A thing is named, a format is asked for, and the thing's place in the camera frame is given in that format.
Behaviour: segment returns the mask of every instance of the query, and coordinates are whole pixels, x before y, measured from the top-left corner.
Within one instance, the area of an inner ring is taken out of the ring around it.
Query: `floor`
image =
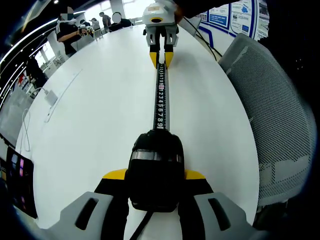
[[[197,39],[199,41],[199,43],[201,43],[201,45],[212,55],[212,52],[209,50],[207,44],[199,36],[196,35],[195,39]],[[215,50],[212,49],[212,51],[214,52],[214,55],[216,57],[217,62],[219,62],[221,57],[219,56],[219,54]]]

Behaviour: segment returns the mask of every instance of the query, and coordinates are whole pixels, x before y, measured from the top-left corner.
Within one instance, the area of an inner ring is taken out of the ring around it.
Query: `mesh chair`
[[[238,34],[219,64],[249,118],[259,160],[259,206],[286,201],[302,189],[315,154],[311,108],[267,48]]]

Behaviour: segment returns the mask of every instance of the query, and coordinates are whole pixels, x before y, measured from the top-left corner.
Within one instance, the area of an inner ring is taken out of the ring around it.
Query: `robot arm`
[[[94,192],[63,209],[60,220],[44,231],[61,240],[123,240],[128,198],[149,217],[178,206],[183,240],[250,240],[266,235],[250,226],[245,212],[230,199],[213,193],[202,174],[184,170],[181,141],[165,129],[141,134],[128,169],[106,174]]]
[[[150,57],[155,68],[159,63],[160,36],[164,37],[165,64],[168,68],[174,55],[179,33],[175,21],[176,5],[171,1],[158,0],[150,4],[143,12],[142,21],[145,24],[143,35],[150,47]]]

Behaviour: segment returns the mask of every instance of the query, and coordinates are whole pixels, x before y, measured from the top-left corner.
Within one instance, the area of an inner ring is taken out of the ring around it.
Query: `poster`
[[[197,18],[201,18],[201,21],[207,21],[207,12],[200,13],[196,16]]]
[[[229,23],[229,4],[210,9],[209,22],[227,28]]]
[[[259,3],[259,18],[257,20],[255,40],[268,37],[269,30],[269,12],[266,0],[257,0]]]
[[[231,29],[236,34],[250,34],[252,18],[252,0],[231,3]]]

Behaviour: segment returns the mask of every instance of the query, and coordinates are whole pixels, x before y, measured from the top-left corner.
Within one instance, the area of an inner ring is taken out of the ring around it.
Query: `white round table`
[[[103,175],[127,168],[137,137],[153,127],[157,71],[143,29],[108,33],[66,61],[44,86],[60,95],[73,80],[48,122],[43,91],[31,105],[25,119],[30,151],[25,137],[21,141],[24,127],[16,150],[34,162],[40,228],[52,226],[63,208],[93,192]],[[207,50],[181,28],[178,36],[168,70],[170,132],[182,141],[185,168],[204,174],[212,189],[238,204],[252,224],[259,167],[245,109]],[[124,239],[145,215],[129,206]],[[182,239],[178,212],[155,213],[141,239]]]

